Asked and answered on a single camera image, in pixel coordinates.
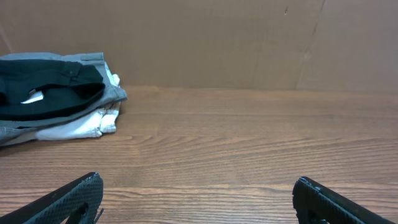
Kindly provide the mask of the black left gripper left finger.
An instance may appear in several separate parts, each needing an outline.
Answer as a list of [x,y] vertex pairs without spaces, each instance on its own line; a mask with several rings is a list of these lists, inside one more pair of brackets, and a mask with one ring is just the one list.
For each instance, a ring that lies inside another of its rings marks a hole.
[[60,187],[1,217],[10,224],[95,224],[103,214],[103,180],[97,172]]

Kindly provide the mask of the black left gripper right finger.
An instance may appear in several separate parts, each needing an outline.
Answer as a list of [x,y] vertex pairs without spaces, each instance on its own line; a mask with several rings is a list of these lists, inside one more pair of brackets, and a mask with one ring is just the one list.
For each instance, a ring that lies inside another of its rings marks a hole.
[[296,181],[292,195],[300,224],[394,224],[308,177]]

